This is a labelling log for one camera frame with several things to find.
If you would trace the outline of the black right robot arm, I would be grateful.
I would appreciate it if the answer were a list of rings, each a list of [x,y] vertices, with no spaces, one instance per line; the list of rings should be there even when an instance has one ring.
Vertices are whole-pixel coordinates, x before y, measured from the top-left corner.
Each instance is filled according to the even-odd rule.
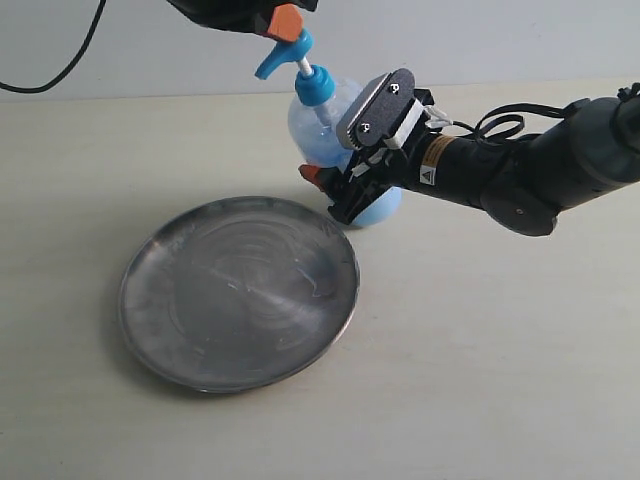
[[[394,187],[481,210],[521,235],[551,234],[560,213],[639,180],[639,86],[564,108],[516,103],[462,136],[422,113],[399,149],[353,153],[346,170],[303,165],[301,176],[351,225]]]

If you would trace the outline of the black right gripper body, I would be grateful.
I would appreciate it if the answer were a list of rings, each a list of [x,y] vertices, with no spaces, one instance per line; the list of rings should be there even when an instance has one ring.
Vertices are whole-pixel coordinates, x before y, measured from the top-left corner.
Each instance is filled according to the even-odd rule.
[[[345,169],[356,176],[372,171],[385,184],[385,194],[394,187],[412,190],[432,183],[431,174],[426,179],[420,177],[420,168],[423,164],[429,168],[435,165],[428,150],[440,139],[438,117],[434,111],[436,101],[429,88],[415,88],[414,92],[424,107],[424,113],[403,146],[392,150],[380,144],[357,151],[351,150],[351,160]]]

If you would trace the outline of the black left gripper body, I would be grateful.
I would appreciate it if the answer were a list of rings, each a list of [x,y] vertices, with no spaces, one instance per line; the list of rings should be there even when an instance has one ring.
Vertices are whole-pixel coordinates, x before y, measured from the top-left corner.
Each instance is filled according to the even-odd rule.
[[[317,0],[170,0],[182,15],[206,28],[258,28],[266,27],[277,7],[291,4],[314,12]]]

